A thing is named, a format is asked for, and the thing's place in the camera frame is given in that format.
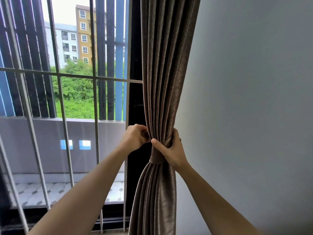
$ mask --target fabric tieback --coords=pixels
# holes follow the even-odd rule
[[[162,144],[166,146],[167,148],[169,148],[171,146],[171,140],[172,140],[172,137],[165,140]],[[159,150],[157,150],[154,146],[152,146],[151,157],[150,157],[149,162],[152,164],[162,164],[163,162],[165,162],[165,160],[166,159],[163,156],[163,154]]]

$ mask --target right hand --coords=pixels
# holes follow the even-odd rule
[[[172,146],[169,149],[155,138],[151,140],[151,143],[157,150],[159,150],[163,154],[167,162],[178,173],[180,173],[181,170],[189,165],[184,152],[184,148],[182,147],[182,142],[179,139],[177,129],[174,128],[173,130]]]

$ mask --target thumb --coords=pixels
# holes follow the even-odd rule
[[[162,143],[160,143],[155,138],[151,139],[152,145],[159,150],[164,156],[167,156],[168,148],[166,148]]]

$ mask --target brown curtain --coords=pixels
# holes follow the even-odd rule
[[[200,0],[141,0],[142,74],[150,138],[171,145]],[[130,235],[176,233],[175,171],[152,147],[131,212]]]

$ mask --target left hand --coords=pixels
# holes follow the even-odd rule
[[[144,125],[135,124],[128,126],[119,146],[128,150],[129,153],[137,150],[144,143],[150,142],[149,138],[143,137],[146,131],[147,127]]]

